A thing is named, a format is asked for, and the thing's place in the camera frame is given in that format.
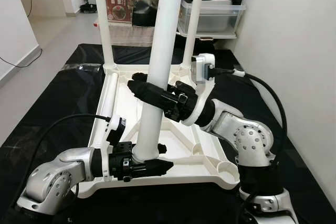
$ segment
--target stand base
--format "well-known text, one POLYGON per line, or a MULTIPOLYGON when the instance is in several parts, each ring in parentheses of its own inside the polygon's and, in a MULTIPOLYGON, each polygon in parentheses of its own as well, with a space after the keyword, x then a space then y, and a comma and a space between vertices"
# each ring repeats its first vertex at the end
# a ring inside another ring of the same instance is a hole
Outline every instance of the stand base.
MULTIPOLYGON (((133 96, 127 87, 127 81, 136 72, 147 73, 148 65, 118 65, 118 71, 106 70, 106 78, 99 101, 97 113, 110 116, 113 113, 126 118, 126 128, 121 142, 131 141, 136 143, 139 131, 143 102, 133 96), (118 84, 113 81, 113 75, 119 75, 118 84)), ((180 65, 172 65, 170 84, 181 80, 191 86, 190 71, 180 65)), ((95 120, 89 146, 99 148, 104 136, 106 122, 95 120)), ((223 189, 233 189, 239 183, 238 168, 228 161, 219 143, 218 138, 205 133, 197 125, 185 126, 167 118, 162 120, 159 143, 166 145, 167 152, 160 154, 159 159, 174 163, 174 166, 163 176, 134 178, 124 182, 112 178, 104 181, 102 177, 95 178, 92 182, 83 182, 79 185, 79 198, 87 198, 101 188, 185 184, 185 183, 216 183, 223 189)))

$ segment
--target white pole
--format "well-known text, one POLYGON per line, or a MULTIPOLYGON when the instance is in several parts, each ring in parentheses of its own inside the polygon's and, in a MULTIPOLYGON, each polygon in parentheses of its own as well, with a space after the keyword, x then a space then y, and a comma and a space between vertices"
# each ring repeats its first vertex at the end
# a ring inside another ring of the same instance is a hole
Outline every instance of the white pole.
POLYGON ((187 34, 187 40, 185 43, 182 68, 191 67, 191 57, 194 52, 195 37, 198 26, 199 11, 201 9, 202 0, 193 0, 193 5, 190 13, 189 28, 187 34))
POLYGON ((107 19, 106 0, 96 0, 96 4, 100 29, 100 39, 104 54, 104 68, 115 68, 117 65, 113 61, 110 29, 107 19))
MULTIPOLYGON (((174 49, 178 13, 181 0, 159 0, 153 46, 147 82, 166 89, 174 49)), ((137 161, 159 156, 157 143, 162 121, 162 110, 144 103, 142 108, 138 141, 133 148, 137 161)))

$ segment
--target robotic arm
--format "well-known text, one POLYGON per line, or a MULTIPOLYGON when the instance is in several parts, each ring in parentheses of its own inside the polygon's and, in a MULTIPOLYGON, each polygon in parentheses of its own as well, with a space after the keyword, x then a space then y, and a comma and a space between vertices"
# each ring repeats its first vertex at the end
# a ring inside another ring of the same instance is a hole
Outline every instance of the robotic arm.
POLYGON ((185 125, 195 123, 232 146, 238 154, 239 194, 247 201, 248 212, 242 215, 242 223, 253 223, 252 220, 271 223, 274 219, 270 216, 277 216, 276 223, 298 223, 289 193, 279 181, 277 164, 273 163, 271 130, 261 122, 244 118, 238 109, 226 103, 208 99, 218 71, 214 56, 201 54, 192 60, 191 73, 196 89, 177 81, 175 86, 169 85, 164 90, 147 83, 143 73, 134 74, 128 87, 135 97, 162 109, 167 118, 185 125))

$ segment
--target black cloth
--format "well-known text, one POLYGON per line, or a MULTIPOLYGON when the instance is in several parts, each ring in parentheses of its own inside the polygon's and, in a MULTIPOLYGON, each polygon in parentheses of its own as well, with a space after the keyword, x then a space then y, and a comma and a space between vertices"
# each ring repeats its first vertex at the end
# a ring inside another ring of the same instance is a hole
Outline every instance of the black cloth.
MULTIPOLYGON (((183 42, 175 43, 173 63, 183 57, 183 42)), ((238 64, 229 50, 205 49, 197 44, 195 53, 213 52, 216 65, 232 68, 238 64)), ((114 47, 116 63, 145 64, 151 48, 114 47)), ((74 113, 95 113, 104 81, 101 45, 79 45, 65 67, 30 108, 0 148, 0 216, 3 216, 22 179, 36 139, 55 120, 74 113)), ((235 76, 216 78, 211 98, 240 109, 244 116, 270 127, 277 149, 281 127, 247 79, 235 76)), ((73 119, 57 126, 42 143, 34 167, 55 158, 69 148, 86 147, 93 119, 73 119)), ((221 141, 227 157, 235 153, 221 141)), ((280 175, 290 191, 300 223, 336 223, 336 214, 300 155, 288 141, 280 159, 280 175)), ((53 223, 234 223, 240 204, 237 188, 226 191, 215 184, 142 186, 98 190, 88 199, 77 199, 53 223)))

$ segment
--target floor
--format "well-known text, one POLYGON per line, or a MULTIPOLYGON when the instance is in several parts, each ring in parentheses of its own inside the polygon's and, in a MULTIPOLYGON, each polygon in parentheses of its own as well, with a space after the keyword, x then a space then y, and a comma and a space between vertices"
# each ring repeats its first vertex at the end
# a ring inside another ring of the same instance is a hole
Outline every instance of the floor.
POLYGON ((45 48, 75 17, 30 16, 29 22, 37 42, 45 48))
POLYGON ((76 18, 54 19, 52 22, 33 17, 32 27, 43 53, 30 67, 22 69, 0 89, 0 146, 77 45, 101 43, 98 30, 93 26, 96 19, 97 14, 79 14, 76 18))

